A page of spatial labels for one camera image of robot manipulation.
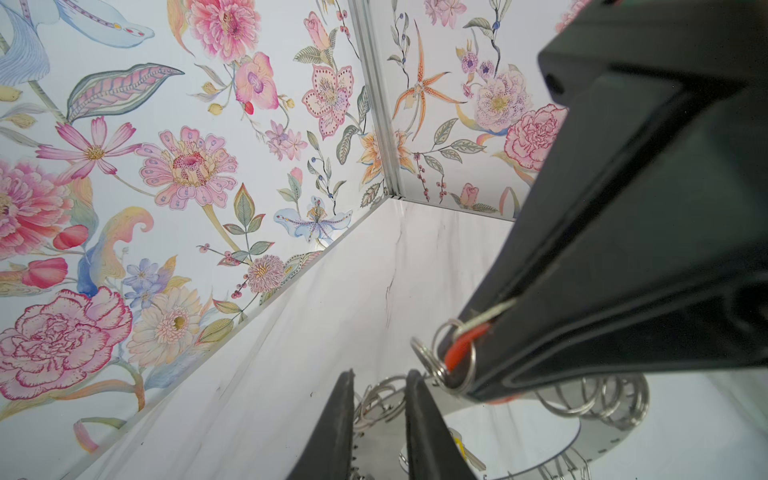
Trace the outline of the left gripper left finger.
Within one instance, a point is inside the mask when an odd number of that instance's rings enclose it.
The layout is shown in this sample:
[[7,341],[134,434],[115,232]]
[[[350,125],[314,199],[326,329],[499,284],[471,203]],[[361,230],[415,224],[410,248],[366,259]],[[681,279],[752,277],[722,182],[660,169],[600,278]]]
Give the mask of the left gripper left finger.
[[345,480],[352,470],[354,373],[343,371],[288,480]]

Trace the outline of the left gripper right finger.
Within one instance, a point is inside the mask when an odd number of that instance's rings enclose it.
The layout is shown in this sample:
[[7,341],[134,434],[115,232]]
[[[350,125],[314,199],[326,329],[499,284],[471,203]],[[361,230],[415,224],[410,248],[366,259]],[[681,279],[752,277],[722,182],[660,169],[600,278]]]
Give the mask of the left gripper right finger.
[[405,417],[410,480],[475,479],[417,370],[406,376]]

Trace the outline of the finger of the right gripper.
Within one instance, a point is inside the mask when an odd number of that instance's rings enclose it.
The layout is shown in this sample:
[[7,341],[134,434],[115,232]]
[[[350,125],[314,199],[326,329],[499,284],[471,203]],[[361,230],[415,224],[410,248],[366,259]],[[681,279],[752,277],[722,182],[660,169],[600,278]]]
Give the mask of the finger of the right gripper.
[[669,79],[608,73],[572,101],[507,239],[558,256],[713,256],[767,246],[767,111]]
[[767,362],[767,246],[716,255],[572,246],[544,256],[510,239],[471,298],[510,300],[475,341],[469,397],[497,400],[583,377],[741,369]]

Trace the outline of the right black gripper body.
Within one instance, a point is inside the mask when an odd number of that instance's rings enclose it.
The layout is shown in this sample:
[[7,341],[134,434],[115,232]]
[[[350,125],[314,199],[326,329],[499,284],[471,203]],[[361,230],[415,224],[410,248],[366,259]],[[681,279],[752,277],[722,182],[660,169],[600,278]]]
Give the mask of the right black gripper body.
[[603,73],[677,81],[767,111],[764,1],[592,1],[539,53],[552,99],[570,105]]

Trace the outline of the round steel key organizer disc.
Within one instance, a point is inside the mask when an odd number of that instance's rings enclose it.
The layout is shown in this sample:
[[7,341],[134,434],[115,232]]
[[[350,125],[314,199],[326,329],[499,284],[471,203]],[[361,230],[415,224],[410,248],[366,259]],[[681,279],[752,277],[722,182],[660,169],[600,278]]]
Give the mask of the round steel key organizer disc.
[[[389,377],[359,396],[351,478],[408,477],[405,381]],[[650,407],[642,375],[586,378],[490,403],[451,396],[431,377],[425,383],[477,479],[591,479]]]

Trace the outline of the red key tag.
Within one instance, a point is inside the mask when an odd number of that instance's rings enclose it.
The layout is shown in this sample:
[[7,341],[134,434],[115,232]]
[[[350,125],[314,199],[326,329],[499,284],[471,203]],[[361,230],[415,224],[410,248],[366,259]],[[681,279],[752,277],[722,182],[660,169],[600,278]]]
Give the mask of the red key tag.
[[447,371],[452,373],[471,353],[474,341],[485,335],[492,322],[516,303],[516,298],[501,302],[457,327],[452,336],[452,344],[443,359]]

